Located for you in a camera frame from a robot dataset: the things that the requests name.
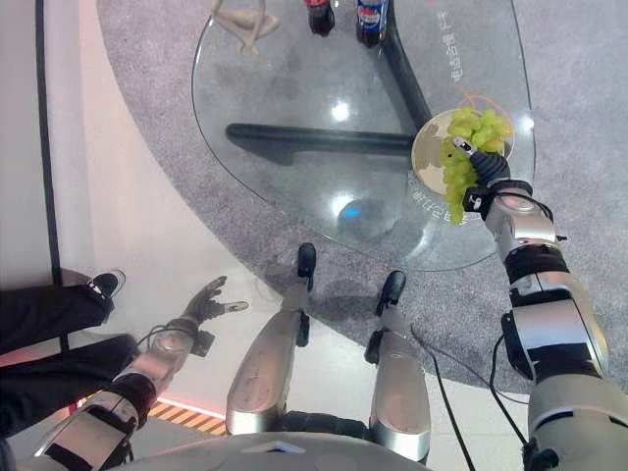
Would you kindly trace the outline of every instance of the orange floor stripe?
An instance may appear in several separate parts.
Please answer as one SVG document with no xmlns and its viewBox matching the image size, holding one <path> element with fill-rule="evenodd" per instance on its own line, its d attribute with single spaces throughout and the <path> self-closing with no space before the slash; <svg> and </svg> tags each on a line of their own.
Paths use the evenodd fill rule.
<svg viewBox="0 0 628 471">
<path fill-rule="evenodd" d="M 154 415 L 160 414 L 161 412 L 166 410 L 168 407 L 171 407 L 171 405 L 165 404 L 163 402 L 158 402 L 157 405 L 155 405 L 152 409 L 150 409 L 150 412 L 148 412 L 148 417 L 152 417 Z"/>
<path fill-rule="evenodd" d="M 222 420 L 214 418 L 210 420 L 209 422 L 207 422 L 206 424 L 201 425 L 196 430 L 198 430 L 199 432 L 207 432 L 209 429 L 213 429 L 217 425 L 220 425 L 221 422 Z"/>
<path fill-rule="evenodd" d="M 175 406 L 173 406 L 173 408 L 172 408 L 172 409 L 167 410 L 167 411 L 166 411 L 166 412 L 164 412 L 163 414 L 159 414 L 159 416 L 158 416 L 158 417 L 159 417 L 161 420 L 168 420 L 168 419 L 170 419 L 171 417 L 173 417 L 174 415 L 177 415 L 177 414 L 179 414 L 179 413 L 181 413 L 181 412 L 183 412 L 183 411 L 184 411 L 184 409 L 181 409 L 180 407 L 175 407 Z"/>
<path fill-rule="evenodd" d="M 220 437 L 221 435 L 224 435 L 227 433 L 227 425 L 225 425 L 225 423 L 221 424 L 220 427 L 218 427 L 217 429 L 212 430 L 211 434 L 212 435 L 216 435 L 218 437 Z"/>
<path fill-rule="evenodd" d="M 171 420 L 171 422 L 173 424 L 180 424 L 181 422 L 189 419 L 190 417 L 192 417 L 195 414 L 198 414 L 198 412 L 194 412 L 193 410 L 188 410 L 188 412 L 184 412 L 183 414 L 178 415 L 177 417 L 175 417 L 173 420 Z"/>
<path fill-rule="evenodd" d="M 198 414 L 198 417 L 196 417 L 195 419 L 190 420 L 189 422 L 185 422 L 184 425 L 190 429 L 195 428 L 198 424 L 200 424 L 201 422 L 206 421 L 207 419 L 209 419 L 209 416 L 207 415 L 203 415 L 203 414 Z"/>
</svg>

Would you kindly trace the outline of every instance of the soda bottle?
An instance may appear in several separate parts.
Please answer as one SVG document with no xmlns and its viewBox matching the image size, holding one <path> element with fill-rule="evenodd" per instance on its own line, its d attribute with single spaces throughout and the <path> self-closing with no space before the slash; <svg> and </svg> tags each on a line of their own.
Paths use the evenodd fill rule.
<svg viewBox="0 0 628 471">
<path fill-rule="evenodd" d="M 376 46 L 386 35 L 389 0 L 357 0 L 357 40 L 366 47 Z"/>
<path fill-rule="evenodd" d="M 336 23 L 330 0 L 305 0 L 305 5 L 312 32 L 327 36 Z"/>
</svg>

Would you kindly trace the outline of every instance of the black pants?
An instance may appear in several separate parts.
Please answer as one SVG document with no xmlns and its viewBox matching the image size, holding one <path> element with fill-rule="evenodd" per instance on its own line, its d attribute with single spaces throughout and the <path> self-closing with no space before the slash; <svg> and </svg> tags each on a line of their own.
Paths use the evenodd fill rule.
<svg viewBox="0 0 628 471">
<path fill-rule="evenodd" d="M 41 287 L 0 292 L 0 354 L 100 325 L 113 310 L 85 286 Z M 129 362 L 131 336 L 0 368 L 0 438 L 95 393 Z"/>
</svg>

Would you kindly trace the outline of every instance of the bunch of grapes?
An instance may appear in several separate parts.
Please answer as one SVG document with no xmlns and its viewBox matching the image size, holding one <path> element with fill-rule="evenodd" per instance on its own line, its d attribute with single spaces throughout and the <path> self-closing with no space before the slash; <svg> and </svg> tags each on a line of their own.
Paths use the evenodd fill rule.
<svg viewBox="0 0 628 471">
<path fill-rule="evenodd" d="M 512 137 L 513 131 L 508 120 L 498 116 L 495 109 L 480 114 L 473 108 L 466 107 L 453 112 L 447 132 L 450 137 L 441 146 L 441 163 L 445 167 L 445 202 L 449 207 L 451 222 L 458 225 L 464 217 L 464 193 L 469 186 L 477 184 L 478 176 L 469 158 L 453 145 L 453 138 L 462 137 L 483 152 L 503 155 L 504 142 Z"/>
<path fill-rule="evenodd" d="M 451 215 L 451 223 L 459 225 L 464 217 L 462 198 L 469 186 L 477 184 L 478 175 L 467 155 L 453 145 L 452 137 L 448 137 L 441 146 L 441 163 L 445 167 L 445 203 Z"/>
</svg>

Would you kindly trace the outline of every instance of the coca-cola bottle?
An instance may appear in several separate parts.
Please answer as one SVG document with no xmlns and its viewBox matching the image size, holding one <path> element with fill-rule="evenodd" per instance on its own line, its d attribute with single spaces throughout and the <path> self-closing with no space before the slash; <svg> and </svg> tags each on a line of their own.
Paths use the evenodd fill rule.
<svg viewBox="0 0 628 471">
<path fill-rule="evenodd" d="M 330 5 L 330 0 L 304 0 L 307 6 L 310 29 L 314 34 L 327 36 L 334 24 L 334 10 Z"/>
</svg>

